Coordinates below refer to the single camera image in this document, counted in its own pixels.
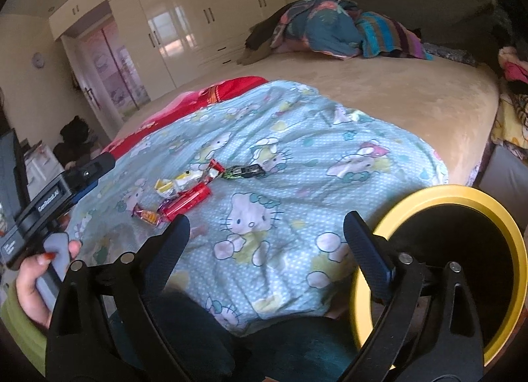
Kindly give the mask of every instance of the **yellow rim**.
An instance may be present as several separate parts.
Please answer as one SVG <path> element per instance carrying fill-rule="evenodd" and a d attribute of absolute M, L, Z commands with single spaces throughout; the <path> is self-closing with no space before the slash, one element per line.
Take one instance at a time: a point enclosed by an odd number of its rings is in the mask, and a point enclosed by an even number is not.
<path fill-rule="evenodd" d="M 420 190 L 397 204 L 379 223 L 374 233 L 390 239 L 396 229 L 412 215 L 431 206 L 456 204 L 473 208 L 487 216 L 501 231 L 513 261 L 513 297 L 501 327 L 484 350 L 488 365 L 502 349 L 521 314 L 528 284 L 528 261 L 521 232 L 511 215 L 495 199 L 462 185 L 438 185 Z M 357 271 L 350 294 L 350 322 L 356 344 L 362 347 L 373 329 L 370 289 L 361 271 Z"/>

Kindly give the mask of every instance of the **screw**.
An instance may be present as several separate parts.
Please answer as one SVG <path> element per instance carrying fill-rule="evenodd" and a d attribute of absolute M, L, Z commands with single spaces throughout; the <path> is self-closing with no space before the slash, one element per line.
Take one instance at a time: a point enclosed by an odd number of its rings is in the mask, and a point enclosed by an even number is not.
<path fill-rule="evenodd" d="M 123 264 L 129 264 L 134 261 L 134 253 L 125 253 L 120 258 Z"/>
<path fill-rule="evenodd" d="M 73 271 L 79 271 L 83 268 L 83 262 L 80 261 L 80 260 L 75 260 L 71 265 L 70 265 L 70 269 L 72 269 Z"/>
<path fill-rule="evenodd" d="M 449 268 L 456 273 L 459 273 L 462 270 L 462 267 L 457 262 L 451 262 Z"/>
<path fill-rule="evenodd" d="M 400 260 L 403 264 L 411 264 L 413 262 L 413 258 L 407 253 L 401 253 L 398 256 L 398 260 Z"/>

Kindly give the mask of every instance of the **polka dot fabric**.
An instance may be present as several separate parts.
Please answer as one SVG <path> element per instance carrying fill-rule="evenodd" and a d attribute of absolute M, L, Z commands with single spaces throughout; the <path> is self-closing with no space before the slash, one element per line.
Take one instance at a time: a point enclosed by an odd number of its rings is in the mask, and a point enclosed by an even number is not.
<path fill-rule="evenodd" d="M 188 115 L 120 158 L 71 213 L 68 233 L 89 265 L 137 251 L 154 228 L 131 217 L 156 210 L 158 179 L 260 164 L 261 178 L 210 184 L 186 215 L 191 240 L 168 286 L 185 291 L 226 329 L 247 335 L 271 318 L 323 315 L 354 262 L 343 219 L 373 227 L 398 201 L 447 183 L 447 169 L 417 136 L 346 109 L 317 89 L 274 81 Z"/>

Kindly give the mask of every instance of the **trash can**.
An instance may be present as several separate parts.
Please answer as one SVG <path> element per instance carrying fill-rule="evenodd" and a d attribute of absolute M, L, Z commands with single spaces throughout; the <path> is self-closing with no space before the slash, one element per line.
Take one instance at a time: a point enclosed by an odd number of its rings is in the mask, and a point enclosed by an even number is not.
<path fill-rule="evenodd" d="M 374 233 L 428 265 L 460 263 L 477 307 L 488 365 L 517 324 L 528 282 L 526 248 L 506 209 L 477 189 L 439 185 L 402 200 Z M 361 271 L 352 284 L 350 321 L 362 347 L 373 321 L 370 289 Z"/>

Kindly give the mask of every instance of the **human hand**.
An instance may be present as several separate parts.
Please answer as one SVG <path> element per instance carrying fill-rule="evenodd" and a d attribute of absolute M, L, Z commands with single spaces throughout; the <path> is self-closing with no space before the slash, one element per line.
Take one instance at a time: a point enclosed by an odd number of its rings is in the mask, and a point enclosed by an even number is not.
<path fill-rule="evenodd" d="M 74 260 L 81 250 L 81 242 L 70 241 L 68 250 Z M 16 279 L 16 293 L 20 307 L 35 324 L 46 329 L 50 327 L 51 312 L 39 290 L 36 289 L 36 280 L 48 270 L 55 256 L 55 253 L 45 253 L 26 258 L 20 265 Z"/>

